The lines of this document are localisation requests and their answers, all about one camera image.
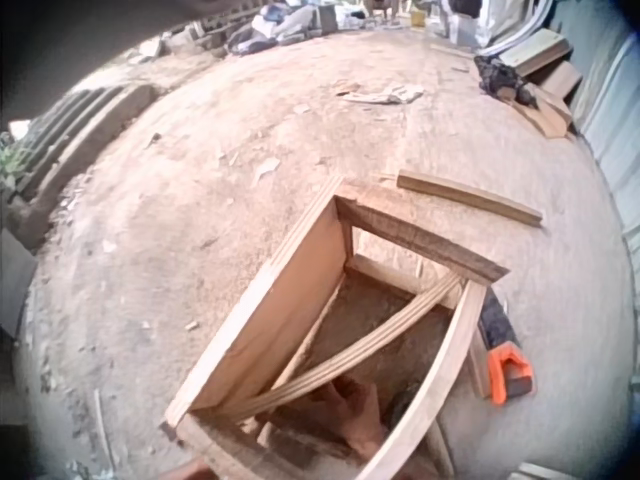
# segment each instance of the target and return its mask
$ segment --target concrete floor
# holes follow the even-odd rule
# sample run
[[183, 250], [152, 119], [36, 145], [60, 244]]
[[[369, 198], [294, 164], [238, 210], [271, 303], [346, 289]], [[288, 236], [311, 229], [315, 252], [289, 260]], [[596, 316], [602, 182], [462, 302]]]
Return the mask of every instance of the concrete floor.
[[[429, 172], [536, 208], [544, 228], [444, 200], [416, 200], [428, 228], [508, 267], [495, 289], [535, 365], [537, 392], [497, 409], [465, 372], [441, 412], [463, 478], [506, 478], [522, 461], [584, 476], [619, 447], [633, 367], [631, 272], [588, 152], [546, 140], [484, 96], [471, 62], [410, 31], [340, 34], [214, 65], [158, 100], [101, 155], [40, 253], [20, 368], [44, 463], [106, 466], [93, 389], [121, 479], [188, 457], [157, 430], [189, 368], [328, 175]], [[416, 83], [410, 105], [345, 102]], [[295, 114], [296, 105], [310, 111]], [[154, 133], [161, 139], [147, 147]], [[279, 168], [251, 187], [267, 158]], [[116, 246], [104, 248], [104, 241]], [[413, 273], [415, 257], [361, 238]], [[197, 320], [200, 328], [184, 326]], [[46, 359], [56, 389], [39, 392]]]

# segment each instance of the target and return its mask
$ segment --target wooden box frame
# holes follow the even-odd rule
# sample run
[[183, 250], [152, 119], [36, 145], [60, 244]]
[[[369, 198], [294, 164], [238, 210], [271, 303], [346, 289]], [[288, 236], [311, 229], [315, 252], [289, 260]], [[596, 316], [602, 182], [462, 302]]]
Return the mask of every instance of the wooden box frame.
[[[401, 335], [461, 279], [466, 279], [447, 334], [424, 382], [404, 417], [357, 480], [390, 479], [411, 455], [434, 422], [462, 368], [486, 287], [508, 270], [412, 223], [410, 213], [411, 205], [394, 190], [331, 178], [260, 269], [165, 415], [168, 425], [204, 455], [218, 475], [305, 478], [302, 471], [259, 445], [236, 424], [273, 411], [350, 370]], [[354, 256], [353, 227], [412, 250], [451, 271], [423, 291], [419, 282], [403, 279], [400, 272]], [[293, 380], [283, 381], [282, 373], [339, 287], [345, 269], [358, 271], [415, 298], [342, 352]], [[206, 412], [206, 421], [198, 412]]]

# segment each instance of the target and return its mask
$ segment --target hand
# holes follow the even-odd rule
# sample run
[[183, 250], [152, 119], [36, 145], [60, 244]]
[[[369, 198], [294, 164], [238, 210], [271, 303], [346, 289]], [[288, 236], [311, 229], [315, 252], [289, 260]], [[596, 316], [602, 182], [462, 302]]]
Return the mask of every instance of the hand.
[[338, 433], [364, 460], [370, 460], [386, 436], [375, 384], [342, 375], [322, 386], [318, 396], [335, 416]]

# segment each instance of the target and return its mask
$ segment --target orange saw handle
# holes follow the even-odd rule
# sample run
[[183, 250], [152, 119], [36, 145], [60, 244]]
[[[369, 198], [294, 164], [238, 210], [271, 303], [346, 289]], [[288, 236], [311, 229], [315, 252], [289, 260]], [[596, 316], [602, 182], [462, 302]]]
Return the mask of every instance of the orange saw handle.
[[533, 367], [513, 342], [505, 342], [488, 352], [491, 400], [503, 405], [508, 398], [533, 390]]

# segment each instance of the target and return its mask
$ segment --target wall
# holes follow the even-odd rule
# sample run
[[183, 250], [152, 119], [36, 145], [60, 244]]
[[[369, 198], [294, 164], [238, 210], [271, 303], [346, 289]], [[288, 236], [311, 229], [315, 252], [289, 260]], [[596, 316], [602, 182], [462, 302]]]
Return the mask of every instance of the wall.
[[620, 214], [640, 316], [640, 41], [606, 0], [558, 2], [551, 28], [569, 40], [583, 74], [570, 106]]

